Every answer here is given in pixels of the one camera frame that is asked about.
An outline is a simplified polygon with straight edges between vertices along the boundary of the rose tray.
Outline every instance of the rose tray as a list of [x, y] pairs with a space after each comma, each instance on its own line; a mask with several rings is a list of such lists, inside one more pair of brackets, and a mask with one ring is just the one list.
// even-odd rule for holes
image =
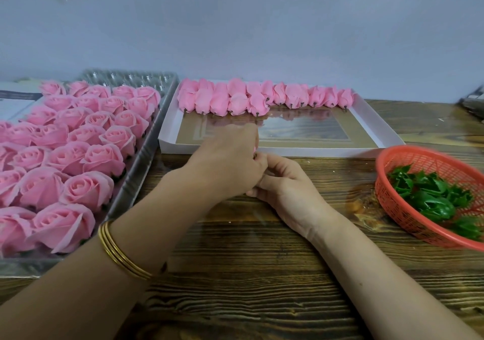
[[[133, 158], [126, 161], [126, 173], [116, 182], [109, 204], [96, 215], [97, 224], [92, 235], [94, 236], [101, 222], [116, 219], [133, 206], [158, 148], [158, 134], [178, 86], [178, 76], [175, 73], [143, 73], [92, 69], [84, 71], [77, 80], [85, 80], [90, 85], [110, 87], [122, 85], [133, 87], [151, 86], [161, 95], [161, 101], [154, 112], [153, 119], [149, 123], [148, 129], [146, 129], [144, 137], [136, 143], [136, 154]], [[43, 103], [43, 99], [38, 99], [33, 105], [22, 110], [21, 113], [27, 114], [31, 107], [41, 103]], [[65, 256], [66, 254], [52, 254], [49, 249], [35, 249], [22, 253], [20, 257], [3, 258], [0, 259], [0, 277], [37, 278], [51, 269]]]

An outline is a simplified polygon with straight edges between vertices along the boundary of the wood grain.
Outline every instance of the wood grain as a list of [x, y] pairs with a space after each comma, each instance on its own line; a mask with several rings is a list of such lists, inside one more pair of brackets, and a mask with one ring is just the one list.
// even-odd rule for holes
[[[369, 100], [409, 144], [484, 171], [484, 125], [458, 106]], [[139, 198], [188, 156], [157, 154]], [[321, 195], [397, 265], [484, 335], [484, 254], [444, 250], [400, 229], [379, 207], [373, 160], [295, 159]], [[0, 281], [0, 300], [29, 281]], [[143, 295], [119, 339], [371, 338], [330, 270], [266, 204], [237, 196], [195, 224]]]

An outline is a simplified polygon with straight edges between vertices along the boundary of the white tray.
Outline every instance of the white tray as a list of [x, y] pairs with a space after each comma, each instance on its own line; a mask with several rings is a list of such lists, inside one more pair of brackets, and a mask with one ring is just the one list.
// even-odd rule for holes
[[[178, 132], [184, 118], [184, 112], [178, 108], [178, 91], [179, 86], [175, 91], [175, 94], [171, 100], [170, 106], [166, 113], [165, 120], [158, 136], [160, 142], [160, 149], [162, 153], [166, 154], [193, 154], [197, 150], [199, 145], [194, 144], [181, 144], [177, 142]], [[266, 153], [275, 153], [285, 157], [331, 157], [331, 158], [375, 158], [382, 149], [391, 147], [393, 145], [404, 145], [402, 139], [393, 131], [388, 124], [370, 107], [369, 104], [359, 95], [355, 95], [354, 103], [348, 110], [358, 121], [361, 127], [366, 131], [366, 134], [372, 139], [375, 147], [372, 148], [306, 148], [306, 147], [267, 147], [259, 146], [258, 150]], [[314, 109], [302, 111], [311, 112], [313, 115], [316, 112], [328, 112], [323, 109]], [[291, 127], [292, 124], [285, 124], [285, 127]], [[295, 138], [295, 142], [300, 143], [300, 139]]]

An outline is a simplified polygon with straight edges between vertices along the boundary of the orange basket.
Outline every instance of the orange basket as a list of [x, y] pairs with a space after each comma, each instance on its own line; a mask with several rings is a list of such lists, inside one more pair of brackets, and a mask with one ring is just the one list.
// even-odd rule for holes
[[472, 206], [457, 209], [457, 216], [479, 216], [478, 225], [484, 226], [484, 175], [477, 169], [436, 151], [413, 147], [395, 146], [385, 149], [377, 158], [375, 191], [386, 213], [405, 229], [432, 245], [447, 248], [470, 248], [484, 251], [484, 243], [461, 237], [432, 222], [412, 208], [391, 186], [387, 173], [395, 167], [411, 164], [410, 172], [424, 170], [437, 174], [451, 184], [470, 190], [474, 197]]

